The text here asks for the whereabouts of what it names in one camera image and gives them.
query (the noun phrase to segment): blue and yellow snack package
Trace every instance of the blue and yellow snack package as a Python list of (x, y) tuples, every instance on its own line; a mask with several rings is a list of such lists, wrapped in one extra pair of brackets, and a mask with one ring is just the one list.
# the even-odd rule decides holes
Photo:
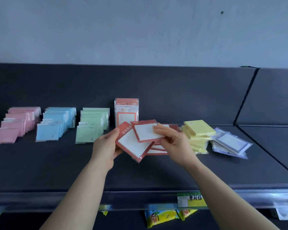
[(193, 214), (196, 211), (197, 211), (196, 209), (193, 210), (183, 209), (183, 210), (177, 210), (177, 213), (179, 217), (182, 219), (182, 221), (184, 221), (185, 218), (187, 218), (189, 215)]
[(151, 228), (153, 225), (161, 224), (173, 219), (179, 219), (179, 216), (175, 210), (146, 210), (145, 217), (147, 221), (147, 228)]

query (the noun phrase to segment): purple sticky note pad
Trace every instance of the purple sticky note pad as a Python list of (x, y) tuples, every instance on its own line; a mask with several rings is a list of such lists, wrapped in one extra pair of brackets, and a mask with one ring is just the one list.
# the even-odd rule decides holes
[(24, 135), (24, 120), (1, 121), (1, 127), (19, 129), (18, 136)]
[(15, 143), (19, 129), (0, 128), (0, 143)]

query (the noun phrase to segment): wall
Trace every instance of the wall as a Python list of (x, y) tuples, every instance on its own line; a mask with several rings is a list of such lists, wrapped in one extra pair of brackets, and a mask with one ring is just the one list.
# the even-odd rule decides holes
[(0, 0), (0, 62), (288, 68), (288, 0)]

